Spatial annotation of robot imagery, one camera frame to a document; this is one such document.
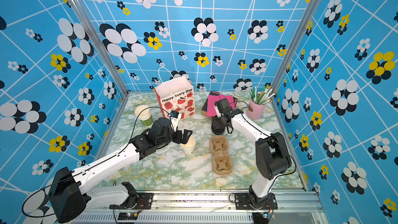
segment cardboard cup holder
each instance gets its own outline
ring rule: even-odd
[[[231,174],[234,164],[232,157],[227,153],[229,145],[228,139],[223,135],[217,135],[210,138],[210,151],[214,155],[212,160],[213,171],[217,175]]]

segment blue wall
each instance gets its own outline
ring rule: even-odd
[[[398,222],[397,2],[322,0],[278,87],[330,223]]]
[[[67,0],[1,0],[0,9],[0,222],[30,223],[27,195],[94,160],[122,96],[116,88],[108,98],[114,80]],[[28,213],[52,212],[44,194],[33,198]]]
[[[132,91],[156,87],[161,66],[175,71],[174,76],[186,73],[195,90],[235,90],[238,79],[247,79],[246,87],[272,82],[285,53],[277,48],[289,48],[308,2],[82,0],[98,34],[106,39],[104,44],[116,69]],[[119,29],[121,33],[124,24],[133,31],[126,36],[127,41],[112,32]],[[171,77],[168,72],[160,75],[163,80]]]

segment paper bag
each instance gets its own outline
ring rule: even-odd
[[[155,92],[159,106],[167,112],[177,111],[182,114],[181,119],[195,114],[193,86],[186,77],[182,76],[162,82],[155,87]],[[163,109],[161,109],[163,117],[168,118]]]

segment marble tabletop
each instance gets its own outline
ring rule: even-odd
[[[249,102],[248,92],[222,92],[224,95],[234,95],[239,101]],[[194,92],[196,107],[201,109],[209,92]],[[107,154],[115,151],[129,141],[136,116],[134,110],[139,105],[159,106],[155,93],[131,93],[115,135],[108,148]],[[238,102],[237,107],[246,104]],[[161,117],[160,109],[151,108],[154,120]],[[259,126],[270,132],[281,132],[272,106],[268,104],[262,117],[254,121]],[[227,132],[228,153],[232,157],[234,169],[230,175],[219,176],[212,169],[212,153],[209,148],[211,132],[211,118],[204,117],[200,111],[195,115],[178,123],[178,129],[193,131],[196,138],[195,151],[186,155],[179,144],[170,143],[156,153],[126,166],[105,180],[98,186],[112,186],[128,181],[137,190],[166,190],[166,189],[248,189],[256,180],[258,170],[256,167],[256,154],[254,144],[249,142],[240,132]],[[138,135],[145,127],[137,121],[134,135]],[[294,165],[287,171],[293,171]],[[302,188],[297,172],[279,177],[274,188]]]

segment pink paper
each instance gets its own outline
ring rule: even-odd
[[[235,103],[234,103],[234,97],[232,95],[209,95],[207,98],[207,117],[214,117],[217,116],[216,109],[214,108],[214,103],[216,101],[222,100],[222,99],[227,99],[229,102],[229,105],[232,107],[232,109],[235,109]]]

